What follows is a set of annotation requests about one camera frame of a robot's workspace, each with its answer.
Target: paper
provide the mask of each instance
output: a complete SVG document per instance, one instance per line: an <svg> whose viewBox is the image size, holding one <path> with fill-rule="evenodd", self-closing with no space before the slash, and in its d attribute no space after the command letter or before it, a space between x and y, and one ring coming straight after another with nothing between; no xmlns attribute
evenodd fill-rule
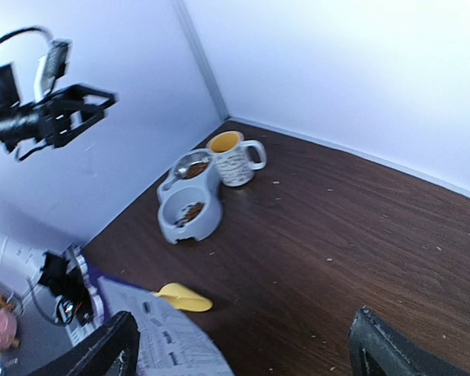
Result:
<svg viewBox="0 0 470 376"><path fill-rule="evenodd" d="M149 291L98 279L110 313L132 313L138 324L139 376L233 376L211 339L188 317Z"/></svg>

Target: yellow plastic scoop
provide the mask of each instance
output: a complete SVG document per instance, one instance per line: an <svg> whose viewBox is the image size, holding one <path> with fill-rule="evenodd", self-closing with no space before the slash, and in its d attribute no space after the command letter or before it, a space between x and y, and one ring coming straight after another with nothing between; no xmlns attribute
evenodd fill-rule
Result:
<svg viewBox="0 0 470 376"><path fill-rule="evenodd" d="M166 284L159 292L152 292L152 294L167 300L174 308L182 311L205 312L212 308L212 302L209 299L182 284Z"/></svg>

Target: kibble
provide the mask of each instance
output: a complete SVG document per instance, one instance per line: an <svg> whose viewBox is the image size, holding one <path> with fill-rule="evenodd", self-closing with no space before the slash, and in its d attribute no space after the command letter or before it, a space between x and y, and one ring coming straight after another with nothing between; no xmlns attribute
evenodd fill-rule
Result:
<svg viewBox="0 0 470 376"><path fill-rule="evenodd" d="M193 221L202 212L203 208L203 202L190 205L188 212L180 220L176 221L175 225L179 228L184 227L188 222Z"/></svg>
<svg viewBox="0 0 470 376"><path fill-rule="evenodd" d="M183 179L192 179L195 176L199 176L202 172L205 171L205 169L209 166L208 162L201 162L201 163L196 163L192 164L190 168L188 168L188 171L185 174L185 177Z"/></svg>

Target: yellow object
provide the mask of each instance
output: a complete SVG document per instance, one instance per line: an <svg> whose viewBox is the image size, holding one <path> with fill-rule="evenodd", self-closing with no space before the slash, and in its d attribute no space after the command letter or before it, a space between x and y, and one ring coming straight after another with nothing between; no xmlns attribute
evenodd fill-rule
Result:
<svg viewBox="0 0 470 376"><path fill-rule="evenodd" d="M232 150L240 141L239 132L228 131L217 135L209 142L209 146L215 153L225 153Z"/></svg>
<svg viewBox="0 0 470 376"><path fill-rule="evenodd" d="M212 302L209 299L182 284L166 284L159 292L152 292L152 294L165 299L174 308L182 311L205 312L212 308Z"/></svg>

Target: white wall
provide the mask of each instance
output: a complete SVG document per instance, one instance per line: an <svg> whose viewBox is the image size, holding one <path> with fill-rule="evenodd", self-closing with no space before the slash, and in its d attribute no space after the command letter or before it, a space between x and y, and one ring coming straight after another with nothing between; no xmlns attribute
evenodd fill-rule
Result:
<svg viewBox="0 0 470 376"><path fill-rule="evenodd" d="M32 24L73 41L58 87L86 83L120 100L63 149L18 163L0 147L0 230L21 237L37 223L37 239L86 242L220 120L169 1L0 2L0 36ZM25 100L44 53L39 34L0 46Z"/></svg>
<svg viewBox="0 0 470 376"><path fill-rule="evenodd" d="M470 191L470 2L187 5L232 116Z"/></svg>

